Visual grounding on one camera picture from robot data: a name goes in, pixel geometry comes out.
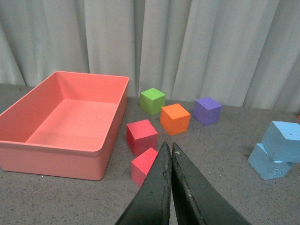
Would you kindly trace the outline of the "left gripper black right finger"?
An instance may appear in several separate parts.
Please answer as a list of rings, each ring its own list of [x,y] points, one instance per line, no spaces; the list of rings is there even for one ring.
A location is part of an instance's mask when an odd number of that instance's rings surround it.
[[[185,152],[172,146],[172,195],[179,225],[249,225]]]

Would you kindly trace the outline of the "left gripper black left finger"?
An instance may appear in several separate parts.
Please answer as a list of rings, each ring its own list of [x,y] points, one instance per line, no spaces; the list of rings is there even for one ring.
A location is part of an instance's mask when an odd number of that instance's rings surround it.
[[[140,190],[117,220],[117,225],[168,225],[172,189],[172,158],[164,142]]]

